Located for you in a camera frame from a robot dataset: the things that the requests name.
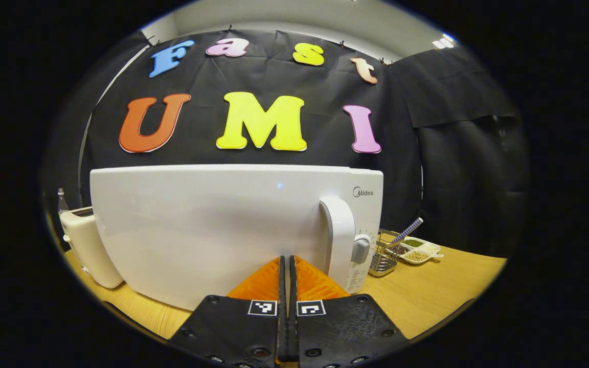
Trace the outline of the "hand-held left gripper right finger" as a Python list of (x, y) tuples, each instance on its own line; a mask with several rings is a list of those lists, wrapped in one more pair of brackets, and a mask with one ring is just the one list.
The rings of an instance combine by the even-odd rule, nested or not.
[(357, 367), (409, 345), (367, 294), (300, 301), (295, 256), (289, 257), (289, 361), (299, 367)]

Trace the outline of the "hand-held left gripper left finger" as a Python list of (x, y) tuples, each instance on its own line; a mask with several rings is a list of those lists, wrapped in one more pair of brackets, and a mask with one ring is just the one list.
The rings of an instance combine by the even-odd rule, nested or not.
[(276, 299), (207, 295), (168, 345), (219, 366), (281, 367), (280, 338), (287, 332), (287, 266), (284, 256), (276, 261)]

